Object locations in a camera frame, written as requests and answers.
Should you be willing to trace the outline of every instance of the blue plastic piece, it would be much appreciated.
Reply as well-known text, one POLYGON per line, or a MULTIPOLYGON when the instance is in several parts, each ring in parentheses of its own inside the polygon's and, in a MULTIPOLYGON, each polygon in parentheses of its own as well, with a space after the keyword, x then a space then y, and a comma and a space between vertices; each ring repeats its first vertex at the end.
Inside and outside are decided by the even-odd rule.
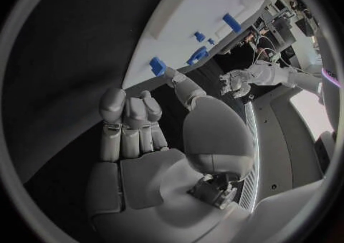
POLYGON ((167 68, 166 64, 162 60, 160 60, 158 57, 152 58, 149 65, 152 67, 152 72, 156 76, 163 75, 166 71, 166 68, 167 68))
POLYGON ((193 65, 195 61, 200 60, 204 57, 209 56, 208 51, 206 50, 205 46, 202 46, 199 48, 195 53, 192 54, 192 56, 189 58, 189 60, 186 62, 188 65, 193 65))
POLYGON ((202 42, 202 41, 204 41, 204 39, 205 39, 205 35, 203 35, 203 34, 200 33, 200 32, 196 32, 196 33, 195 33, 195 36, 196 36, 196 39, 197 39, 198 42, 202 42))
POLYGON ((241 31, 240 24, 230 14, 225 14, 222 19, 233 29, 235 33, 239 33, 241 31))
POLYGON ((215 42, 213 41, 212 38, 208 39, 208 43, 210 43, 211 45, 215 45, 215 42))

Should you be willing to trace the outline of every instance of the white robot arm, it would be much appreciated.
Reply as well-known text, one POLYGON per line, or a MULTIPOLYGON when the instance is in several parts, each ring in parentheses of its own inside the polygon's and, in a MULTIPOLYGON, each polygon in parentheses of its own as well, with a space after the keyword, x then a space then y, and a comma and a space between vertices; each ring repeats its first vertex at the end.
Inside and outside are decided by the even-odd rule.
POLYGON ((313 75, 297 72, 294 68, 281 68, 277 64, 256 61, 248 69, 232 70, 225 75, 220 76, 224 82, 221 94, 235 91, 234 98, 247 95, 251 90, 250 84, 256 85, 283 85, 293 88, 299 87, 317 94, 322 98, 321 79, 313 75))

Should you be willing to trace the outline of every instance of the white foam insert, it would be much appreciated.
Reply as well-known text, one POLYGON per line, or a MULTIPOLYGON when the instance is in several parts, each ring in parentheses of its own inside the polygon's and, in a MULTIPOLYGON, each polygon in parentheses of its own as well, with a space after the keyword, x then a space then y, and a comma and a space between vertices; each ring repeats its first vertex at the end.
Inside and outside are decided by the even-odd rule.
POLYGON ((178 69, 200 47, 208 51, 232 29, 223 20, 229 13, 243 23, 258 11, 265 0, 161 0, 151 16, 132 55, 122 87, 124 89, 154 77, 149 62, 159 57, 167 66, 178 69), (198 42, 195 32, 205 35, 198 42))

